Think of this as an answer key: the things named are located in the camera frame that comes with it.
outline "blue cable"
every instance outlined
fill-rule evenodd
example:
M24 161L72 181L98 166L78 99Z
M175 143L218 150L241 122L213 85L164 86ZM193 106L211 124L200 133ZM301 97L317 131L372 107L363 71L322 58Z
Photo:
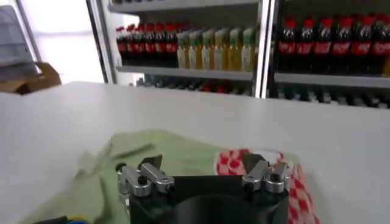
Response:
M68 224L88 224L86 221L83 220L77 220L77 221L70 221Z

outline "display refrigerator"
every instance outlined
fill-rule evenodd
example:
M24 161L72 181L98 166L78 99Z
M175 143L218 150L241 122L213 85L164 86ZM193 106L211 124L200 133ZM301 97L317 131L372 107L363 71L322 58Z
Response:
M140 73L144 77L131 85L260 96L270 3L112 0L89 5L113 82L119 75ZM139 22L115 23L112 15L139 16Z
M389 106L388 2L92 2L112 82L121 72L141 73L136 86ZM109 15L139 23L108 25Z
M390 2L275 0L260 97L388 108Z

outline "cola bottle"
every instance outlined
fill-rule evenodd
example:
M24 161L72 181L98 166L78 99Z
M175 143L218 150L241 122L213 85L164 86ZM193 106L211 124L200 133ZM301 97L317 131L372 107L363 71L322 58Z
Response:
M296 52L296 21L286 19L285 26L280 35L279 41L279 61L278 70L291 72L295 69L295 52Z
M118 45L118 51L121 55L122 64L126 65L127 49L126 49L126 35L124 27L116 28L116 44Z
M167 34L166 34L166 56L168 59L168 66L178 67L177 63L177 35L176 28L173 24L167 25Z
M313 48L313 71L326 73L330 70L329 53L332 44L332 19L321 21Z
M314 20L311 18L305 19L297 37L297 56L296 66L298 71L311 71L311 51L313 49L313 26Z
M345 73L348 71L348 55L352 40L353 19L351 17L343 17L339 20L339 28L336 29L334 41L332 44L332 70L337 73Z
M156 59L156 47L155 47L154 25L151 23L149 23L146 26L145 51L146 51L146 58L148 60L148 63L154 65Z
M361 27L356 32L356 37L351 45L350 68L353 73L365 74L369 71L368 53L371 47L371 25L374 17L365 16L361 19Z
M126 48L127 48L127 61L128 64L134 64L135 55L135 43L133 38L134 24L127 27L126 35Z
M157 23L156 25L156 60L157 64L165 65L166 64L166 35L164 25L162 23Z
M135 35L135 51L137 54L137 62L138 64L142 64L145 62L146 58L146 50L145 50L145 25L139 24L136 29Z
M390 55L390 17L386 17L384 24L378 32L378 38L372 46L372 72L381 74L383 65Z

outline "yellow cable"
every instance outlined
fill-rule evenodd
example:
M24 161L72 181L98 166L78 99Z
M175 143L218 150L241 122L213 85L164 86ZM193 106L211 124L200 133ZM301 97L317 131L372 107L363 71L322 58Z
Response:
M72 221L82 220L82 221L86 221L87 223L89 223L88 219L85 216L82 216L82 215L76 215L76 216L68 217L68 220L72 220Z

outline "red label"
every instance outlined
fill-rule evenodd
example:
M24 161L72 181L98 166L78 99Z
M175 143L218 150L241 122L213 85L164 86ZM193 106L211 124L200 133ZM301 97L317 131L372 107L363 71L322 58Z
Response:
M145 52L145 44L136 44L135 45L135 50L137 52Z
M135 51L135 44L127 43L127 51L134 52Z
M390 42L375 42L372 46L375 55L390 55Z
M297 43L297 54L309 54L311 52L312 47L313 47L313 42Z
M279 51L283 54L292 54L295 52L295 43L279 42Z
M331 42L316 42L314 44L314 53L315 54L327 54L330 51Z
M165 43L156 43L156 51L158 53L166 52L166 44Z
M352 54L365 55L370 50L371 42L355 42L352 43Z
M166 51L168 53L176 53L177 52L177 44L166 44Z
M120 52L126 51L126 44L125 43L118 43L118 50Z
M333 43L332 48L332 54L335 55L344 55L348 54L349 46L351 45L351 42L335 42Z
M146 51L149 53L156 52L156 45L154 43L146 43Z

